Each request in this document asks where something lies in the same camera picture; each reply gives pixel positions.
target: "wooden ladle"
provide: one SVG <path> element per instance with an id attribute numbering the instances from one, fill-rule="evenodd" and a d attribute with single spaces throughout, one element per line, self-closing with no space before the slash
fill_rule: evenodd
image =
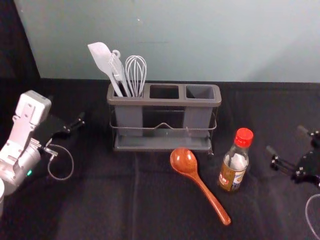
<path id="1" fill-rule="evenodd" d="M 222 223 L 226 226 L 229 225 L 231 223 L 229 215 L 198 175 L 197 159 L 195 155 L 187 148 L 177 148 L 170 155 L 170 163 L 174 170 L 191 178 L 199 185 Z"/>

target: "spoon handle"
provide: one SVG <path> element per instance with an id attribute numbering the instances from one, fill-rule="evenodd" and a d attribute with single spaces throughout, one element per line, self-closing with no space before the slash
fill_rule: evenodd
<path id="1" fill-rule="evenodd" d="M 224 207 L 220 204 L 218 199 L 212 194 L 212 192 L 207 188 L 204 182 L 201 180 L 199 175 L 193 175 L 192 178 L 194 181 L 199 185 L 205 196 L 208 198 L 209 202 L 213 206 L 214 210 L 218 214 L 219 218 L 221 219 L 224 225 L 229 225 L 231 223 L 231 219 L 228 213 L 225 211 Z"/>

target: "black table surface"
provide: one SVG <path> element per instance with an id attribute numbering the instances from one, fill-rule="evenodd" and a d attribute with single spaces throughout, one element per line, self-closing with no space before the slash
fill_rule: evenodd
<path id="1" fill-rule="evenodd" d="M 53 95 L 51 113 L 72 121 L 85 110 L 86 126 L 58 141 L 75 161 L 71 179 L 60 182 L 44 174 L 26 181 L 6 197 L 0 221 L 1 240 L 312 240 L 305 205 L 319 190 L 295 184 L 270 169 L 266 145 L 291 163 L 311 149 L 297 126 L 320 128 L 320 87 L 317 84 L 219 83 L 222 105 L 215 134 L 215 155 L 197 154 L 198 171 L 229 213 L 223 226 L 201 190 L 175 173 L 169 152 L 113 152 L 108 82 L 102 80 L 43 80 L 31 86 Z M 30 86 L 7 81 L 0 90 L 0 144 L 12 127 L 19 95 Z M 238 192 L 217 186 L 218 173 L 237 128 L 254 132 L 250 166 Z M 65 169 L 68 162 L 61 163 Z M 310 220 L 320 233 L 320 200 L 310 205 Z"/>

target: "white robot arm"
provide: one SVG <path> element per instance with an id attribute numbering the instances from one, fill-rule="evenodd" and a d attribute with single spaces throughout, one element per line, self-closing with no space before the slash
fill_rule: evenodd
<path id="1" fill-rule="evenodd" d="M 51 101 L 33 90 L 19 98 L 9 139 L 0 151 L 0 217 L 4 197 L 21 185 L 28 172 L 40 161 L 41 152 L 51 154 L 51 158 L 58 155 L 47 148 L 52 136 L 61 132 L 69 134 L 75 125 L 78 128 L 84 124 L 79 117 L 76 124 L 66 125 L 49 115 L 50 108 Z"/>

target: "gray utensil holder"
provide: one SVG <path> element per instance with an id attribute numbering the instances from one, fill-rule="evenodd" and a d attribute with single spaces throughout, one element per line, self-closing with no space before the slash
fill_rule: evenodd
<path id="1" fill-rule="evenodd" d="M 146 83 L 142 97 L 118 97 L 110 84 L 107 102 L 112 111 L 114 149 L 143 151 L 186 147 L 210 151 L 221 101 L 216 85 Z M 164 113 L 162 117 L 175 113 L 177 117 L 173 119 L 179 122 L 172 123 L 168 116 L 152 125 L 150 119 L 159 120 L 159 112 Z"/>

